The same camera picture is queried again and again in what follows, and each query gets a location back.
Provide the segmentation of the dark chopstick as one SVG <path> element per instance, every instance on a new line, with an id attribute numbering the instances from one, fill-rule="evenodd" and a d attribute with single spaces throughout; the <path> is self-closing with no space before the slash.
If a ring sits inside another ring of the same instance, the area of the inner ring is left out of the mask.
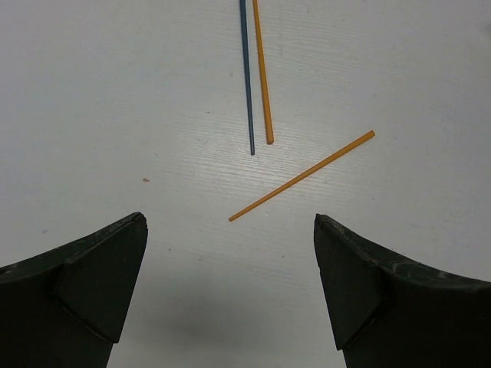
<path id="1" fill-rule="evenodd" d="M 249 144 L 250 144 L 250 153 L 252 156 L 254 156 L 255 138 L 254 138 L 254 123 L 253 123 L 253 112 L 252 112 L 252 89 L 251 89 L 250 61 L 249 61 L 249 37 L 248 37 L 245 0 L 239 0 L 239 16 L 240 16 L 241 37 L 242 37 L 242 57 L 243 57 L 244 78 L 245 78 L 245 98 L 246 98 L 247 117 L 248 117 Z"/>

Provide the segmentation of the orange chopstick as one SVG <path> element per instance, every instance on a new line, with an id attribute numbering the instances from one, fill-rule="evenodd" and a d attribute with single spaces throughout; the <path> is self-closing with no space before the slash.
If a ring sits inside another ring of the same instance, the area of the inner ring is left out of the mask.
<path id="1" fill-rule="evenodd" d="M 258 53 L 258 63 L 259 63 L 259 77 L 261 83 L 261 91 L 262 91 L 262 105 L 263 105 L 263 115 L 265 122 L 265 138 L 266 143 L 268 145 L 272 145 L 275 142 L 273 125 L 272 125 L 272 112 L 270 106 L 269 99 L 269 86 L 266 75 L 265 68 L 265 54 L 264 47 L 262 41 L 262 29 L 261 29 L 261 21 L 259 15 L 259 1 L 253 0 L 252 7 L 254 12 L 254 22 L 255 22 L 255 36 L 256 36 L 256 45 L 257 45 L 257 53 Z"/>

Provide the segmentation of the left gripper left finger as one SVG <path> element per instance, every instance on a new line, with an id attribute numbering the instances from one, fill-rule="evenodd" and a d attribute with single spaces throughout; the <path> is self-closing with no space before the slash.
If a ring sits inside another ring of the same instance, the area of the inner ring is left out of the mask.
<path id="1" fill-rule="evenodd" d="M 106 367 L 147 246 L 132 213 L 1 269 L 3 367 Z"/>

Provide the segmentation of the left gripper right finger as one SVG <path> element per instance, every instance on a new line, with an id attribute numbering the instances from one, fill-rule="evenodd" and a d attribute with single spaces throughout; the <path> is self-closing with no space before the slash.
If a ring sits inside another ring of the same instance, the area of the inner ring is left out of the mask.
<path id="1" fill-rule="evenodd" d="M 490 284 L 441 271 L 317 215 L 314 247 L 349 367 L 488 367 Z"/>

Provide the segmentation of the orange chopstick diagonal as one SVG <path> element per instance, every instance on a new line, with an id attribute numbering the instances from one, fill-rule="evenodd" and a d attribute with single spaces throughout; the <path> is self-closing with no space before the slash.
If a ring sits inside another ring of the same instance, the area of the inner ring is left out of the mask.
<path id="1" fill-rule="evenodd" d="M 327 165 L 333 163 L 335 160 L 341 158 L 342 156 L 346 155 L 350 151 L 358 148 L 359 146 L 361 146 L 362 144 L 364 144 L 367 141 L 371 140 L 375 136 L 376 136 L 376 133 L 373 130 L 368 131 L 364 135 L 358 137 L 353 142 L 351 142 L 348 145 L 342 147 L 341 149 L 339 149 L 338 151 L 332 153 L 330 156 L 326 157 L 322 161 L 316 163 L 312 167 L 306 169 L 304 172 L 301 172 L 300 174 L 298 174 L 294 178 L 292 178 L 289 181 L 287 181 L 286 183 L 282 184 L 277 189 L 274 189 L 270 193 L 264 195 L 262 198 L 256 200 L 252 204 L 246 206 L 244 209 L 238 211 L 236 214 L 230 216 L 229 217 L 229 221 L 230 222 L 233 222 L 236 219 L 242 217 L 243 215 L 245 215 L 246 213 L 248 213 L 248 212 L 252 211 L 253 209 L 257 208 L 261 204 L 267 202 L 268 200 L 272 199 L 273 197 L 279 195 L 280 193 L 284 192 L 285 190 L 287 190 L 287 189 L 291 188 L 292 186 L 296 185 L 297 183 L 299 183 L 303 179 L 306 179 L 307 177 L 313 175 L 314 173 L 316 173 L 320 169 L 322 169 L 322 168 L 326 167 Z"/>

